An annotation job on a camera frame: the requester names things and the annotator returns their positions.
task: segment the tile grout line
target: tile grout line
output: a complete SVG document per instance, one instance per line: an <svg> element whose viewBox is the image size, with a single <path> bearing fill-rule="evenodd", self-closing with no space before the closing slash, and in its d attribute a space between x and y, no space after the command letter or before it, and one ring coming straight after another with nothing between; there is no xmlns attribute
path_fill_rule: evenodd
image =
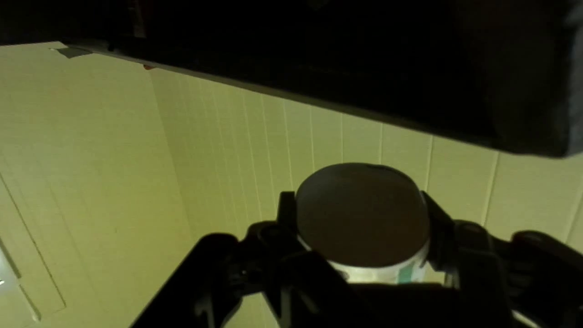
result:
<svg viewBox="0 0 583 328"><path fill-rule="evenodd" d="M228 125L228 129L229 129L229 135L231 135L231 142L233 142L233 146L235 146L235 149L237 151L240 151L242 149L242 140L240 138L237 138L237 127L240 127L238 125L238 122L235 122L233 120L233 111L237 111L237 109L229 109L229 113L228 113L228 116L229 116L229 125ZM242 167L240 166L237 166L237 182L235 184L238 184L238 197L242 198L242 206L244 206L244 222L246 224L249 224L251 222L251 217L249 217L249 200L248 200L248 197L246 197L246 193L244 193L244 171L242 171Z"/></svg>
<svg viewBox="0 0 583 328"><path fill-rule="evenodd" d="M341 113L341 162L344 162L344 113Z"/></svg>
<svg viewBox="0 0 583 328"><path fill-rule="evenodd" d="M570 215L570 220L568 220L568 229L566 229L566 237L565 237L565 242L568 244L570 242L570 238L572 238L572 233L574 233L574 228L576 228L576 224L577 224L577 213L581 213L583 211L583 186L581 186L581 189L579 189L579 197L577 197L577 204L574 206L574 211L572 211L572 215Z"/></svg>
<svg viewBox="0 0 583 328"><path fill-rule="evenodd" d="M31 237L31 242L33 242L33 246L34 246L34 249L36 249L36 255L38 255L42 266L44 266L44 268L47 269L47 273L49 273L49 280L53 282L53 286L54 286L54 289L56 289L56 295L58 295L60 302L62 302L64 308L65 308L65 306L67 306L67 300L65 300L62 289L58 288L56 279L54 279L54 275L53 275L53 271L51 271L51 268L49 268L49 264L47 264L47 258L42 255L42 251L40 251L40 248L38 248L38 242L36 242L36 238L33 237L33 231L31 231L27 220L23 218L22 207L18 206L18 202L16 202L16 198L14 198L14 193L13 193L13 189L7 186L2 171L0 171L0 182L2 182L2 186L5 187L5 193L7 193L9 200L13 202L14 209L16 209L20 220L22 220L22 226L23 226L25 233Z"/></svg>
<svg viewBox="0 0 583 328"><path fill-rule="evenodd" d="M184 209L184 217L186 217L186 226L187 226L187 235L189 238L193 240L195 238L195 233L193 233L193 226L187 218L187 209L186 209L186 200L184 200L184 187L182 187L182 182L178 180L178 164L175 160L175 155L173 155L173 146L169 142L169 133L167 133L167 124L164 120L164 115L162 115L162 105L160 105L160 94L158 94L158 89L156 89L156 82L155 82L155 74L149 71L147 73L147 84L151 85L151 91L153 91L153 98L155 98L155 107L156 107L156 116L160 118L162 122L162 131L164 131L164 140L166 140L166 146L167 146L167 155L169 155L169 160L171 160L171 169L173 169L173 175L175 175L175 182L177 182L177 187L178 187L178 197L180 197L180 204L182 204L182 209Z"/></svg>
<svg viewBox="0 0 583 328"><path fill-rule="evenodd" d="M384 125L379 122L379 164L382 164Z"/></svg>
<svg viewBox="0 0 583 328"><path fill-rule="evenodd" d="M211 87L208 82L204 82L202 85L204 85L202 89L209 94L209 105L208 105L206 113L208 113L209 124L213 124L213 131L217 133L217 138L213 138L213 142L218 142L218 144L215 144L217 147L215 147L215 158L213 158L215 160L213 175L215 175L215 180L218 184L222 184L222 191L224 191L224 195L220 197L220 200L224 204L222 206L222 215L224 215L222 222L226 224L226 222L229 222L231 215L235 213L233 211L235 202L233 202L233 187L228 184L228 178L220 178L218 169L217 169L217 167L224 166L224 160L226 160L224 156L228 153L224 149L224 140L226 140L224 131L222 131L224 124L220 124L220 118L218 118L215 87Z"/></svg>
<svg viewBox="0 0 583 328"><path fill-rule="evenodd" d="M266 151L268 151L268 167L269 167L269 191L271 195L275 193L275 182L273 182L273 162L271 162L271 142L269 142L269 133L268 133L268 122L266 122L266 105L264 102L260 102L260 116L262 116L262 129L264 129L264 135L266 135Z"/></svg>
<svg viewBox="0 0 583 328"><path fill-rule="evenodd" d="M432 175L432 162L433 162L433 146L435 146L435 136L430 135L430 147L426 155L426 169L424 169L424 189L430 191L430 175Z"/></svg>
<svg viewBox="0 0 583 328"><path fill-rule="evenodd" d="M280 109L284 111L284 127L286 127L286 149L288 149L288 166L289 166L289 187L295 189L293 186L293 167L291 167L291 147L289 147L289 122L288 122L288 111L284 107L284 102L279 100Z"/></svg>
<svg viewBox="0 0 583 328"><path fill-rule="evenodd" d="M311 171L315 171L315 142L313 142L313 107L308 107L308 116L310 116L310 146L311 146Z"/></svg>
<svg viewBox="0 0 583 328"><path fill-rule="evenodd" d="M495 156L494 156L494 167L492 167L492 178L490 178L490 184L488 184L486 207L484 207L484 213L483 213L483 218L481 218L481 224L484 228L488 226L488 218L490 218L490 206L492 206L494 187L495 187L495 182L497 182L497 169L499 169L499 151L495 151Z"/></svg>
<svg viewBox="0 0 583 328"><path fill-rule="evenodd" d="M100 308L105 310L102 293L98 293L96 288L95 288L95 277L89 273L87 262L85 262L85 258L82 257L82 251L78 249L75 233L71 231L71 224L69 224L69 220L65 218L65 215L64 215L64 211L62 211L62 206L60 206L60 202L58 202L58 197L56 197L56 193L54 193L54 187L49 184L47 178L44 178L44 182L45 182L45 187L49 189L51 200L54 202L58 218L60 218L60 220L64 222L64 226L65 226L65 233L67 233L67 237L69 237L69 240L71 240L71 244L73 244L73 253L78 257L78 262L80 262L80 266L82 266L82 271L84 271L85 279L91 282L89 288L91 288L91 291L95 293L95 297L98 299Z"/></svg>
<svg viewBox="0 0 583 328"><path fill-rule="evenodd" d="M251 129L249 129L249 111L253 111L253 107L249 107L249 105L246 105L248 102L246 100L242 100L244 102L244 125L246 125L246 136L248 136L248 142L249 142L249 151L251 151L251 166L253 166L253 180L255 180L255 197L257 197L257 206L259 206L259 215L260 217L255 217L255 218L251 218L251 222L253 220L260 220L262 218L262 213L264 213L264 209L262 209L262 202L260 202L260 195L259 195L259 175L257 175L257 160L255 160L255 147L253 147L253 140L251 140Z"/></svg>

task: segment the round container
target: round container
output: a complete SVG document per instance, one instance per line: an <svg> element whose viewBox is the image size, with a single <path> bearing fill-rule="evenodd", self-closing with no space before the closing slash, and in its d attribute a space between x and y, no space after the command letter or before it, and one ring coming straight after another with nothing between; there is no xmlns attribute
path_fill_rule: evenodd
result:
<svg viewBox="0 0 583 328"><path fill-rule="evenodd" d="M319 169L297 191L297 229L348 282L422 280L430 220L419 187L397 169Z"/></svg>

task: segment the tiled wall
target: tiled wall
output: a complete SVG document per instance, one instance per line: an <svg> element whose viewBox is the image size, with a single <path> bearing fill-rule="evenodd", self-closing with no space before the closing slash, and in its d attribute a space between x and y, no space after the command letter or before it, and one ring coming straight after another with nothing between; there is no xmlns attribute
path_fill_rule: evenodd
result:
<svg viewBox="0 0 583 328"><path fill-rule="evenodd" d="M408 173L453 217L583 251L583 156L514 156L56 45L0 51L0 238L44 315L127 326L204 233L273 218L333 162ZM27 326L0 297L0 326ZM229 326L273 326L253 297Z"/></svg>
<svg viewBox="0 0 583 328"><path fill-rule="evenodd" d="M53 45L0 51L0 238L40 313L0 326L129 326L191 248L147 73Z"/></svg>
<svg viewBox="0 0 583 328"><path fill-rule="evenodd" d="M541 229L583 251L583 156L504 155L195 76L155 69L151 78L197 233L242 235L251 220L273 218L279 191L315 169L381 162L408 173L455 218L506 238ZM235 324L257 326L259 317L266 311L253 299Z"/></svg>

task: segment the wall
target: wall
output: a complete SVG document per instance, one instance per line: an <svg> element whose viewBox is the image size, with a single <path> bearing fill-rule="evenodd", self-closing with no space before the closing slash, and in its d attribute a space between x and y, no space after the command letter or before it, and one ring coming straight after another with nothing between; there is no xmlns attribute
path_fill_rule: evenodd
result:
<svg viewBox="0 0 583 328"><path fill-rule="evenodd" d="M399 167L457 218L583 251L581 156L503 155L56 47L0 51L0 238L42 315L0 297L0 326L127 326L200 235L242 237L333 162ZM229 326L260 324L253 297Z"/></svg>
<svg viewBox="0 0 583 328"><path fill-rule="evenodd" d="M504 238L541 229L583 251L583 156L515 156L162 69L151 78L197 233L242 237L249 222L275 217L279 191L315 169L379 162L408 173L455 218ZM273 326L253 299L233 324L259 317Z"/></svg>
<svg viewBox="0 0 583 328"><path fill-rule="evenodd" d="M0 326L129 326L191 248L147 71L58 43L0 51L0 238L40 313Z"/></svg>

